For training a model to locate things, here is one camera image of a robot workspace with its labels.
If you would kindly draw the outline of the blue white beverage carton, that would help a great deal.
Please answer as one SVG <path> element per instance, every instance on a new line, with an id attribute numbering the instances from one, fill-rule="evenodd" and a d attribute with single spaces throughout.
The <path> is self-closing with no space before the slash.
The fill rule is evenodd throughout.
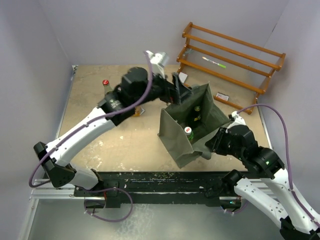
<path id="1" fill-rule="evenodd" d="M 143 113 L 145 112 L 145 110 L 139 105 L 136 106 L 134 109 L 134 114 L 132 115 L 132 117 L 139 117 L 141 116 Z"/>

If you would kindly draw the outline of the glass cola bottle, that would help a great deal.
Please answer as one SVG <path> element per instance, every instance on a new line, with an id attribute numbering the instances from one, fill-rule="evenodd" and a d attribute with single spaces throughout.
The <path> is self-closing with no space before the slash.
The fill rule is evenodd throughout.
<path id="1" fill-rule="evenodd" d="M 103 88 L 104 88 L 104 95 L 107 95 L 107 94 L 113 92 L 113 88 L 111 87 L 109 80 L 104 79 L 102 81 L 102 85 L 103 85 Z"/>

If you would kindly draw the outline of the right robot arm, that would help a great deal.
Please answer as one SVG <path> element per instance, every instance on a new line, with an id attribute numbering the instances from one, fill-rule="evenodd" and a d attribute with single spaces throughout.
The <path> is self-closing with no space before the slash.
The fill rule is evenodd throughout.
<path id="1" fill-rule="evenodd" d="M 255 187 L 237 170 L 232 170 L 222 179 L 222 190 L 226 195 L 237 194 L 245 198 L 272 220 L 285 240 L 320 238 L 320 215 L 290 184 L 289 172 L 279 156 L 272 149 L 259 146 L 254 133 L 246 125 L 221 127 L 205 145 L 212 153 L 240 160 L 275 198 Z"/>

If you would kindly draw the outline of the wooden shelf rack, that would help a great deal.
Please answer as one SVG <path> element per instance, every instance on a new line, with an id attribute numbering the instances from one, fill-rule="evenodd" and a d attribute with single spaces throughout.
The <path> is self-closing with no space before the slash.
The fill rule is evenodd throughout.
<path id="1" fill-rule="evenodd" d="M 284 65 L 286 54 L 189 22 L 182 31 L 185 40 L 176 57 L 178 72 L 204 73 L 215 89 L 213 98 L 237 110 L 252 106 L 267 93 L 273 75 Z M 206 57 L 226 68 L 202 59 Z M 216 97 L 220 92 L 228 101 Z"/>

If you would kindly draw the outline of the green canvas bag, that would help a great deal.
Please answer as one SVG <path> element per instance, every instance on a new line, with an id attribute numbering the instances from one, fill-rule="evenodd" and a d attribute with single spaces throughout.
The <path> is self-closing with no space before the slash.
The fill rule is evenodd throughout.
<path id="1" fill-rule="evenodd" d="M 184 129 L 196 106 L 200 106 L 200 123 L 191 129 L 193 139 L 189 140 Z M 192 95 L 182 104 L 171 104 L 161 110 L 158 137 L 181 169 L 199 157 L 211 159 L 212 153 L 205 143 L 229 123 L 229 118 L 214 103 L 210 85 L 194 85 Z"/>

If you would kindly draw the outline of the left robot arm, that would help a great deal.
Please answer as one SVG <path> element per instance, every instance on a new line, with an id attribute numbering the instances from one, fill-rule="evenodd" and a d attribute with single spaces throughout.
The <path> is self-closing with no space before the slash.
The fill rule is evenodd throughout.
<path id="1" fill-rule="evenodd" d="M 136 106 L 156 99 L 180 105 L 191 95 L 191 89 L 181 82 L 176 72 L 169 82 L 163 73 L 148 73 L 142 67 L 132 67 L 81 122 L 52 142 L 36 143 L 33 149 L 55 188 L 72 184 L 91 196 L 98 196 L 104 185 L 98 172 L 72 166 L 71 160 L 97 137 L 132 117 Z"/>

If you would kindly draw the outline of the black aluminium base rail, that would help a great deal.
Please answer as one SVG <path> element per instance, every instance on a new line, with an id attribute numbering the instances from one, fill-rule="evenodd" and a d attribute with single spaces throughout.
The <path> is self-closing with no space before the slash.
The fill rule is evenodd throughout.
<path id="1" fill-rule="evenodd" d="M 44 199 L 84 199 L 89 208 L 119 208 L 130 203 L 219 207 L 230 206 L 232 201 L 239 206 L 239 197 L 223 185 L 226 174 L 225 171 L 105 171 L 100 173 L 104 188 L 113 189 L 107 194 L 89 193 L 69 183 L 60 187 L 46 183 L 32 193 Z"/>

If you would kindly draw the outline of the small red white packet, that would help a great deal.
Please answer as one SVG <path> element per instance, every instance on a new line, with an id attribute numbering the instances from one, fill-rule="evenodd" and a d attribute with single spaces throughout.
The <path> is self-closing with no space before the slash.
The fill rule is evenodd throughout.
<path id="1" fill-rule="evenodd" d="M 224 101 L 228 101 L 228 100 L 229 100 L 229 96 L 226 95 L 226 94 L 223 94 L 223 93 L 221 93 L 221 92 L 217 92 L 217 93 L 216 93 L 216 97 L 217 97 L 217 98 L 220 98 L 220 99 L 222 99 L 222 100 L 224 100 Z"/>

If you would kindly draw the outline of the green marker pen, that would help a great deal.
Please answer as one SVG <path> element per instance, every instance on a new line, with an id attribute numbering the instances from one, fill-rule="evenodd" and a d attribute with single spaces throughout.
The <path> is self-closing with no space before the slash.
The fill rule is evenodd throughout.
<path id="1" fill-rule="evenodd" d="M 202 59 L 205 60 L 205 61 L 207 61 L 207 62 L 209 62 L 209 63 L 211 63 L 211 64 L 217 65 L 217 66 L 219 66 L 219 67 L 221 67 L 221 68 L 223 68 L 223 69 L 226 69 L 226 68 L 227 68 L 225 65 L 223 65 L 223 64 L 221 64 L 221 63 L 218 63 L 218 62 L 215 62 L 215 61 L 213 61 L 213 60 L 211 60 L 211 59 L 209 59 L 209 58 L 207 58 L 207 57 L 204 57 L 204 56 L 203 56 Z"/>

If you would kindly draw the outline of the green bottle white cap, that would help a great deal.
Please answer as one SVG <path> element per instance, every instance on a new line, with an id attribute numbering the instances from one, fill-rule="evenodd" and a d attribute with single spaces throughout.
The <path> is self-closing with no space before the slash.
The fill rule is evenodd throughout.
<path id="1" fill-rule="evenodd" d="M 184 128 L 184 133 L 185 133 L 187 139 L 188 139 L 190 142 L 192 142 L 192 141 L 194 140 L 194 131 L 193 131 L 193 129 L 192 129 L 191 127 L 186 126 L 186 127 Z"/>

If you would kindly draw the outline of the dark green glass bottle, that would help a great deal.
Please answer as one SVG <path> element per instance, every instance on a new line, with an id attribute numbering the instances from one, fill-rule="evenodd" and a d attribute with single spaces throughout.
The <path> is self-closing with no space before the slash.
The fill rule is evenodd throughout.
<path id="1" fill-rule="evenodd" d="M 188 117 L 188 126 L 192 129 L 197 128 L 201 124 L 201 106 L 197 105 L 190 112 Z"/>

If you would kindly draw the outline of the white card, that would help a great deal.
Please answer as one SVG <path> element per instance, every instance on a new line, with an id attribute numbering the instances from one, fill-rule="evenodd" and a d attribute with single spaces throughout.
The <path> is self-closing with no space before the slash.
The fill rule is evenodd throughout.
<path id="1" fill-rule="evenodd" d="M 188 75 L 186 73 L 183 73 L 183 72 L 180 72 L 178 76 L 179 76 L 179 79 L 180 79 L 180 81 L 182 83 L 184 83 L 186 81 L 187 77 L 188 77 Z"/>

